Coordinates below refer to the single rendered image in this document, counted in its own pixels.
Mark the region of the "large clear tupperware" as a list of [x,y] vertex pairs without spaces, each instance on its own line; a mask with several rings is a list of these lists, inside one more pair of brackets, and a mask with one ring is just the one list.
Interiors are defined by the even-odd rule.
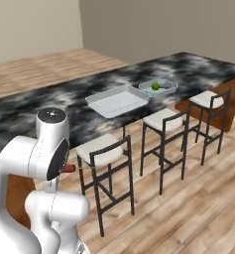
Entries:
[[132,85],[121,85],[89,95],[85,101],[95,112],[111,119],[147,105],[150,98],[150,94]]

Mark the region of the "brown kebab skewer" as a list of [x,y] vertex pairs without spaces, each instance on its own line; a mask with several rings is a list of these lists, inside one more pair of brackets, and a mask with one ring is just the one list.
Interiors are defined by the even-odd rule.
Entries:
[[66,165],[62,171],[60,172],[61,174],[67,174],[67,173],[74,173],[75,171],[78,171],[80,173],[83,173],[83,172],[93,172],[95,171],[96,172],[96,169],[94,169],[93,167],[92,168],[83,168],[83,167],[77,167],[76,165]]

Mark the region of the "small clear tupperware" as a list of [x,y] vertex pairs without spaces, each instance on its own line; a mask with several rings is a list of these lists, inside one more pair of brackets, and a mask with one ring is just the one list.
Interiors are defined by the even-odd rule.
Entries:
[[[152,90],[151,85],[153,83],[158,83],[160,85],[160,89]],[[149,93],[151,96],[157,97],[157,96],[165,96],[165,95],[174,93],[177,89],[177,84],[165,78],[156,78],[156,79],[151,79],[149,81],[140,83],[139,88],[142,91]]]

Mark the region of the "black stool with white seat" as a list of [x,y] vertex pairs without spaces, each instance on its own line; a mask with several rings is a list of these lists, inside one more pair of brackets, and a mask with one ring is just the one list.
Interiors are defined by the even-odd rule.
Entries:
[[[131,137],[118,140],[114,135],[105,134],[75,148],[82,194],[94,188],[100,236],[104,236],[102,215],[127,197],[131,202],[131,214],[135,214]],[[92,181],[86,183],[82,163],[91,170]],[[128,168],[129,190],[120,197],[113,195],[112,176]]]
[[[230,101],[230,94],[230,89],[227,89],[226,91],[221,93],[215,93],[213,91],[206,90],[189,99],[188,107],[194,106],[200,109],[198,123],[193,127],[189,128],[188,131],[195,133],[195,141],[198,141],[199,136],[202,136],[204,138],[200,162],[202,166],[204,165],[205,154],[208,145],[210,145],[216,140],[219,140],[217,153],[220,153],[221,151],[222,139],[226,123],[226,115]],[[200,128],[204,111],[207,112],[207,120],[205,132],[202,132]],[[220,126],[220,133],[217,136],[212,137],[209,135],[210,124],[211,121],[219,115],[223,115]]]
[[[144,172],[144,159],[153,154],[159,159],[160,165],[160,189],[159,194],[163,194],[164,188],[164,175],[177,165],[181,165],[180,178],[184,179],[185,161],[186,161],[186,147],[188,139],[189,127],[189,110],[186,109],[182,112],[176,112],[169,108],[165,108],[150,116],[145,117],[143,120],[142,128],[142,144],[141,144],[141,163],[140,163],[140,176]],[[160,136],[160,144],[149,150],[145,150],[146,131],[150,129]],[[180,151],[182,157],[175,162],[168,160],[165,156],[166,145],[170,142],[182,138]]]

